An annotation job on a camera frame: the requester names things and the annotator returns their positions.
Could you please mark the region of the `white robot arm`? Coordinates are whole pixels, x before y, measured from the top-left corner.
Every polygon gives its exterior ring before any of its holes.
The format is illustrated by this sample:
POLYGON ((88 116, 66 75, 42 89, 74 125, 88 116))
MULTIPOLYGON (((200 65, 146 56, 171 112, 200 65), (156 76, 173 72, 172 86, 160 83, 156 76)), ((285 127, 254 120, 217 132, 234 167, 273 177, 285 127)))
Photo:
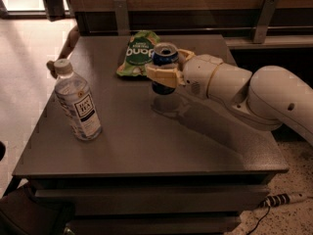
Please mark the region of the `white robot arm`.
POLYGON ((213 100, 256 129, 274 130, 285 124, 313 144, 313 89, 298 76, 278 66, 251 72, 208 54, 186 50, 179 54, 180 63, 147 64, 147 77, 213 100))

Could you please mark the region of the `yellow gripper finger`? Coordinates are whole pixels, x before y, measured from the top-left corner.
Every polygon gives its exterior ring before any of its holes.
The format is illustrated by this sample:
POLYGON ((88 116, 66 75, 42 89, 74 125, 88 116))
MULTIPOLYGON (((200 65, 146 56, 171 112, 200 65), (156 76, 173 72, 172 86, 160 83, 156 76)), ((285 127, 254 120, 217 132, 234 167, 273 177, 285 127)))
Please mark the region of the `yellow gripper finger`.
POLYGON ((195 56, 196 54, 193 51, 186 50, 186 49, 179 49, 178 50, 178 63, 180 65, 183 65, 184 63, 188 62, 195 56))
POLYGON ((185 84, 184 75, 177 64, 163 66, 145 64, 145 69, 147 78, 161 85, 176 88, 185 84))

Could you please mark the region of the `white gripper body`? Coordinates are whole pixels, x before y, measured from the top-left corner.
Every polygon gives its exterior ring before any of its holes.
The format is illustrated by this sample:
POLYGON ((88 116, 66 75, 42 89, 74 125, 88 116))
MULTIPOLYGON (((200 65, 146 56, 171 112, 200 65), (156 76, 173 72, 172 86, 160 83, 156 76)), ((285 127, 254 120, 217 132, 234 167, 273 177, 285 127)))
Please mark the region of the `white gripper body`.
POLYGON ((222 59, 207 54, 195 56, 187 61, 183 68, 187 92, 200 99, 206 99, 213 73, 222 64, 222 59))

